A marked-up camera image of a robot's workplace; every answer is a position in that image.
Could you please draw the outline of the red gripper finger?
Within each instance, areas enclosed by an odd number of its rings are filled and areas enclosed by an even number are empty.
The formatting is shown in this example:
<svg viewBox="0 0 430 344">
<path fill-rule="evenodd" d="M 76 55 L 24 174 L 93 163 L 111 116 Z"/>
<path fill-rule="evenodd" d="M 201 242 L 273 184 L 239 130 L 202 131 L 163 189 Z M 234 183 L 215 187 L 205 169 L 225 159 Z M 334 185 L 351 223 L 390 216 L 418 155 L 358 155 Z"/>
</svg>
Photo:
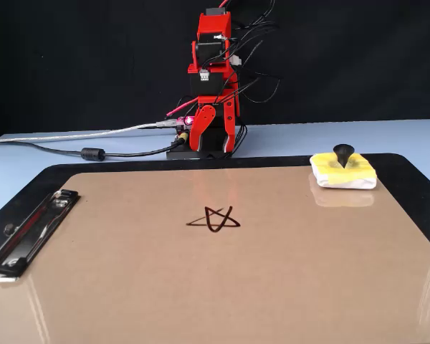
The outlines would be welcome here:
<svg viewBox="0 0 430 344">
<path fill-rule="evenodd" d="M 209 127 L 215 117 L 216 109 L 211 105 L 205 105 L 196 111 L 189 134 L 191 149 L 214 149 L 216 134 Z"/>
<path fill-rule="evenodd" d="M 237 100 L 227 100 L 222 103 L 224 129 L 226 137 L 223 143 L 223 152 L 230 153 L 234 149 L 236 140 L 236 118 L 239 115 L 239 102 Z"/>
</svg>

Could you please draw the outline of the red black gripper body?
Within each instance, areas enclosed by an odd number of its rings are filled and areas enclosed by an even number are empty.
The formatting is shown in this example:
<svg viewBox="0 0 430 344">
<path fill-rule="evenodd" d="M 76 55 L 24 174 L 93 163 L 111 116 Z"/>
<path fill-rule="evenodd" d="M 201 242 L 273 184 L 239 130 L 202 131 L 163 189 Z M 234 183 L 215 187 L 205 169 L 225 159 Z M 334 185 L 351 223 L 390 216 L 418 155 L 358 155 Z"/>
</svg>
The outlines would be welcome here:
<svg viewBox="0 0 430 344">
<path fill-rule="evenodd" d="M 213 106 L 218 113 L 223 113 L 224 108 L 231 104 L 231 107 L 234 109 L 233 116 L 240 116 L 240 104 L 239 104 L 239 96 L 231 95 L 228 92 L 222 93 L 220 96 L 215 95 L 199 95 L 198 96 L 198 104 L 199 107 L 202 108 L 205 105 Z"/>
</svg>

